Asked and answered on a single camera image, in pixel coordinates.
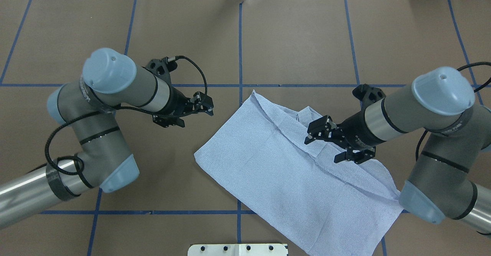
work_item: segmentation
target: white mounting plate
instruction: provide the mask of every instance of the white mounting plate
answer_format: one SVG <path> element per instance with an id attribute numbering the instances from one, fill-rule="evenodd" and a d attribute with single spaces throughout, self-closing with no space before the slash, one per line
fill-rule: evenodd
<path id="1" fill-rule="evenodd" d="M 188 256 L 288 256 L 287 244 L 192 245 Z"/>

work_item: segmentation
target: blue cloth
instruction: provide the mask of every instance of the blue cloth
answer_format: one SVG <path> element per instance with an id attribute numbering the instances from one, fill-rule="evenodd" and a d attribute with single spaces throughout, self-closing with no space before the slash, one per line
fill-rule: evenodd
<path id="1" fill-rule="evenodd" d="M 216 182 L 311 256 L 372 255 L 403 210 L 377 160 L 333 163 L 342 149 L 305 145 L 321 115 L 253 92 L 195 153 Z"/>

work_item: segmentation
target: wire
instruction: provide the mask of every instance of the wire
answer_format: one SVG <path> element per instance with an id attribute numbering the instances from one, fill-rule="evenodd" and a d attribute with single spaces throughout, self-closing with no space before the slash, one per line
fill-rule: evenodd
<path id="1" fill-rule="evenodd" d="M 186 57 L 186 56 L 176 56 L 175 59 L 176 60 L 179 60 L 179 59 L 187 60 L 194 67 L 196 67 L 196 69 L 198 69 L 199 73 L 203 77 L 203 85 L 205 86 L 205 95 L 208 95 L 208 85 L 206 83 L 205 74 L 203 73 L 203 71 L 201 70 L 201 68 L 195 62 L 193 62 L 189 57 Z M 154 112 L 151 112 L 151 111 L 147 111 L 147 110 L 140 109 L 140 108 L 135 108 L 135 107 L 130 107 L 130 106 L 116 106 L 116 107 L 113 107 L 113 108 L 116 109 L 116 110 L 133 110 L 133 111 L 138 111 L 138 112 L 142 112 L 142 113 L 145 113 L 145 114 L 157 116 L 157 117 L 160 117 L 160 118 L 181 118 L 181 117 L 185 117 L 185 116 L 188 116 L 188 115 L 191 115 L 191 114 L 198 113 L 198 111 L 191 111 L 191 112 L 188 112 L 188 113 L 183 113 L 181 115 L 163 115 L 163 114 L 154 113 Z M 89 118 L 89 117 L 92 117 L 92 116 L 96 116 L 96 115 L 99 115 L 99 114 L 102 114 L 102 113 L 99 112 L 99 111 L 94 111 L 94 112 L 91 112 L 91 113 L 86 113 L 86 114 L 80 115 L 80 116 L 78 116 L 78 117 L 76 117 L 76 118 L 74 118 L 72 120 L 69 120 L 66 123 L 64 123 L 63 125 L 60 125 L 58 128 L 56 128 L 51 133 L 51 135 L 48 137 L 48 140 L 46 141 L 46 144 L 44 145 L 44 156 L 46 157 L 47 164 L 50 165 L 51 167 L 53 167 L 53 169 L 57 170 L 58 172 L 61 172 L 62 174 L 66 174 L 68 176 L 77 176 L 77 175 L 81 176 L 82 172 L 85 169 L 84 160 L 82 160 L 78 156 L 70 156 L 70 155 L 58 157 L 57 158 L 57 162 L 60 161 L 60 160 L 73 160 L 74 162 L 76 161 L 76 162 L 79 163 L 79 167 L 77 165 L 75 165 L 76 172 L 69 172 L 69 171 L 67 171 L 67 170 L 62 169 L 61 167 L 59 167 L 58 164 L 55 163 L 51 159 L 51 155 L 49 155 L 49 147 L 51 146 L 51 142 L 53 141 L 54 136 L 56 136 L 56 134 L 58 132 L 60 132 L 60 130 L 62 130 L 65 127 L 68 127 L 69 125 L 72 125 L 73 123 L 78 122 L 78 121 L 80 121 L 82 119 Z M 36 167 L 32 171 L 35 171 L 35 170 L 37 170 L 37 169 L 39 169 L 40 167 L 43 167 L 43 166 L 44 166 L 44 164 L 41 165 L 41 166 L 39 166 L 39 167 Z"/>
<path id="2" fill-rule="evenodd" d="M 457 68 L 457 71 L 462 71 L 464 69 L 468 69 L 468 68 L 471 68 L 471 67 L 474 67 L 474 66 L 491 66 L 491 62 L 474 62 L 472 64 L 466 64 L 465 66 L 461 66 L 461 67 Z M 479 90 L 482 90 L 483 88 L 485 88 L 489 84 L 491 84 L 491 77 L 489 78 L 489 80 L 487 80 L 486 82 L 484 82 L 482 85 L 480 85 L 479 87 L 475 88 L 474 89 L 474 93 L 478 92 Z M 421 138 L 419 139 L 418 144 L 416 145 L 416 153 L 415 153 L 415 155 L 416 155 L 416 161 L 418 161 L 418 158 L 419 158 L 419 149 L 421 148 L 421 143 L 423 143 L 423 139 L 425 139 L 426 134 L 428 134 L 428 131 L 427 130 L 425 130 L 423 132 L 423 135 L 421 135 Z"/>

